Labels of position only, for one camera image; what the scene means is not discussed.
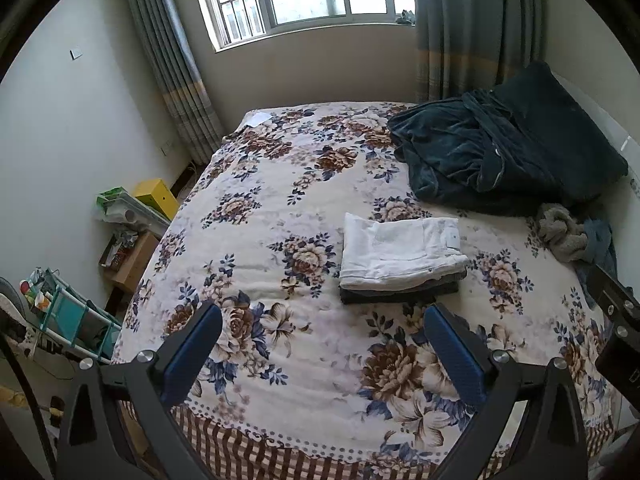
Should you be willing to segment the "white pants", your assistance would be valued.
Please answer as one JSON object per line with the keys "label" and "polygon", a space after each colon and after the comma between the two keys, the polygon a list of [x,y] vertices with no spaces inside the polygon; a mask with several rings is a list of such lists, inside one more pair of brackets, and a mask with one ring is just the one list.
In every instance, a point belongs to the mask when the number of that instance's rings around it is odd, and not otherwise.
{"label": "white pants", "polygon": [[403,292],[463,273],[468,264],[455,218],[380,223],[344,217],[342,289]]}

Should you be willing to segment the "teal storage cart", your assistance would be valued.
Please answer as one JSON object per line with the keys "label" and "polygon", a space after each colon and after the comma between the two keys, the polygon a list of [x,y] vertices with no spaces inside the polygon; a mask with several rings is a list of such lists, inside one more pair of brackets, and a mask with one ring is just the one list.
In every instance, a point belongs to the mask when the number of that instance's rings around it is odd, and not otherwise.
{"label": "teal storage cart", "polygon": [[80,356],[111,361],[122,323],[73,289],[60,272],[35,268],[18,289],[27,304],[26,321],[41,335]]}

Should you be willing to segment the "grey knitted cloth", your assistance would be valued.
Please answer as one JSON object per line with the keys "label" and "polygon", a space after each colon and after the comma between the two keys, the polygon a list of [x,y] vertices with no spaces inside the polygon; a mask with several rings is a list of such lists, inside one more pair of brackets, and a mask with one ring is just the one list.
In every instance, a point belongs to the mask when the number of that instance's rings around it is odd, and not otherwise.
{"label": "grey knitted cloth", "polygon": [[537,214],[537,234],[559,261],[580,260],[586,253],[588,236],[566,208],[559,204],[543,204]]}

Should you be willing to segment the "folded black garment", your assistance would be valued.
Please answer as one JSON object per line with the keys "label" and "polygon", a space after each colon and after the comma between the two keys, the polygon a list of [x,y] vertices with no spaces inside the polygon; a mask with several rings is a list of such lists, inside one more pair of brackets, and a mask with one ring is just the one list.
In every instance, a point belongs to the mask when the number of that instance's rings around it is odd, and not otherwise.
{"label": "folded black garment", "polygon": [[466,278],[465,270],[448,274],[438,280],[429,280],[423,284],[391,292],[390,290],[347,290],[339,288],[343,304],[403,304],[433,300],[442,295],[455,294],[459,290],[459,283]]}

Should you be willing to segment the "cardboard box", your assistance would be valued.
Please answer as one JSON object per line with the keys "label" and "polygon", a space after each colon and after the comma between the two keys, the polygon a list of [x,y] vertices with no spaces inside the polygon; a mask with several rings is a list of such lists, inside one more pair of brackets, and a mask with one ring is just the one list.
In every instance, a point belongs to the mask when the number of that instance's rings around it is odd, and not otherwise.
{"label": "cardboard box", "polygon": [[116,232],[99,260],[104,278],[112,285],[133,294],[148,266],[158,239],[149,232]]}

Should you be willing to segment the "dark teal pillow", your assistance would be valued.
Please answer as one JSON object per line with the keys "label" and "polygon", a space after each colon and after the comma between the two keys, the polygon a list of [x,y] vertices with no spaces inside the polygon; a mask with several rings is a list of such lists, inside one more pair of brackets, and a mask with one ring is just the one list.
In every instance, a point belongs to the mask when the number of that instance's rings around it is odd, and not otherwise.
{"label": "dark teal pillow", "polygon": [[628,174],[628,162],[548,64],[530,63],[492,93],[534,142],[567,200],[593,200]]}

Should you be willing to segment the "green plastic rack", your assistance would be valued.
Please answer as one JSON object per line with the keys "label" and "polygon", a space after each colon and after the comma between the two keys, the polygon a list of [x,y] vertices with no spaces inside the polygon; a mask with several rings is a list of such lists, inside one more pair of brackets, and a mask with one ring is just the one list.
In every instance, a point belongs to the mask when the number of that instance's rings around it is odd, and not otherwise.
{"label": "green plastic rack", "polygon": [[96,196],[96,215],[104,222],[121,224],[136,231],[149,231],[158,238],[165,234],[169,226],[165,217],[121,186]]}

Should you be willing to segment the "yellow box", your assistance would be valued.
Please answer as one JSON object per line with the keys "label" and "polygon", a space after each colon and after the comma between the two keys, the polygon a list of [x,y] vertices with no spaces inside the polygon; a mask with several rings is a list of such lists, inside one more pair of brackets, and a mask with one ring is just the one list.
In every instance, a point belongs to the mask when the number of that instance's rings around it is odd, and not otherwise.
{"label": "yellow box", "polygon": [[168,220],[175,218],[179,209],[178,200],[162,179],[140,182],[134,189],[134,197],[156,210]]}

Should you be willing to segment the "dark teal blanket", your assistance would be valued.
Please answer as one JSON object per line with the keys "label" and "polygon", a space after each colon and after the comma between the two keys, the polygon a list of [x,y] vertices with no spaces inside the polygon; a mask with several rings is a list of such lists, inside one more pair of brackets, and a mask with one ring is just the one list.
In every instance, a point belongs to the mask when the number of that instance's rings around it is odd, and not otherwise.
{"label": "dark teal blanket", "polygon": [[410,107],[387,128],[422,202],[517,217],[560,194],[544,151],[494,92]]}

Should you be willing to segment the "left grey curtain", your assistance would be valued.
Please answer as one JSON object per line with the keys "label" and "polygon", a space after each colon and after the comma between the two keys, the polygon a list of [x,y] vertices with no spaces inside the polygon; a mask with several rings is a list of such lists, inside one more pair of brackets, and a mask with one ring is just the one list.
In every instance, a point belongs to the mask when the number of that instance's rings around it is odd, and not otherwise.
{"label": "left grey curtain", "polygon": [[224,128],[202,81],[174,0],[128,0],[168,113],[192,160],[206,166]]}

